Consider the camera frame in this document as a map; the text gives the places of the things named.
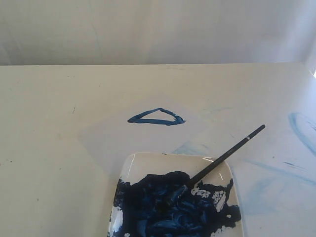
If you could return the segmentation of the black paintbrush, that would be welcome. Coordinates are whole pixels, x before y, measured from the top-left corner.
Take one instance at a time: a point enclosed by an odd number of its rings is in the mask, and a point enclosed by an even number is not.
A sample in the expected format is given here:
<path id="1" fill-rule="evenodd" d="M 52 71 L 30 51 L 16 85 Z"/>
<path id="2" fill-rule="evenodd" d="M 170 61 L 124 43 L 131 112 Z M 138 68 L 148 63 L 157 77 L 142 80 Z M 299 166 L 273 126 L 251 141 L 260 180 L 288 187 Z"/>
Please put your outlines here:
<path id="1" fill-rule="evenodd" d="M 193 176 L 188 182 L 180 186 L 178 189 L 169 193 L 165 199 L 157 204 L 158 212 L 166 212 L 169 208 L 171 208 L 176 201 L 178 201 L 189 189 L 193 188 L 196 183 L 202 180 L 207 174 L 209 174 L 212 170 L 214 170 L 217 166 L 223 163 L 227 158 L 229 158 L 232 154 L 238 151 L 242 146 L 244 146 L 247 142 L 249 142 L 253 137 L 255 137 L 258 133 L 264 130 L 266 127 L 265 124 L 261 125 L 225 153 L 223 153 L 220 157 L 218 157 L 211 164 L 206 166 L 203 170 Z"/>

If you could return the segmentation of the white paper sheet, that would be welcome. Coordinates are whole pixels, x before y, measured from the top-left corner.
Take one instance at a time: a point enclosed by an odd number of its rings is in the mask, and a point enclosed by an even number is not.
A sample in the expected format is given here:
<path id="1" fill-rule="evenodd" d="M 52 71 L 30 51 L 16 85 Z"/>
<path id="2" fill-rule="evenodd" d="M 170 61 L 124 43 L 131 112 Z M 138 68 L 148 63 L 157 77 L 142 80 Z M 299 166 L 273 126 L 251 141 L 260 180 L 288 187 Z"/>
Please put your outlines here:
<path id="1" fill-rule="evenodd" d="M 173 121 L 174 117 L 161 112 L 161 108 L 178 115 L 185 122 L 171 126 L 128 122 L 133 116 L 149 110 L 154 112 L 146 119 Z M 130 154 L 171 153 L 205 129 L 206 125 L 198 115 L 171 97 L 158 94 L 134 102 L 130 107 L 85 128 L 79 134 L 79 141 L 108 175 L 117 176 Z"/>

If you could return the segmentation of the white square paint plate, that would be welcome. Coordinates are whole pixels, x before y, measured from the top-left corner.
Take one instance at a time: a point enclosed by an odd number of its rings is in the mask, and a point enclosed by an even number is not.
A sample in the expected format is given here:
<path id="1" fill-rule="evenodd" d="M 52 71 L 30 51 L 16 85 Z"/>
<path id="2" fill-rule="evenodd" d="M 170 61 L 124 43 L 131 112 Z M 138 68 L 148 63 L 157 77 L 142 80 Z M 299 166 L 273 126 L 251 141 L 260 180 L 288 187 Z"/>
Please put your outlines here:
<path id="1" fill-rule="evenodd" d="M 221 163 L 164 213 L 156 209 L 213 158 L 135 153 L 122 168 L 114 196 L 110 237 L 241 237 L 244 235 L 231 170 Z"/>

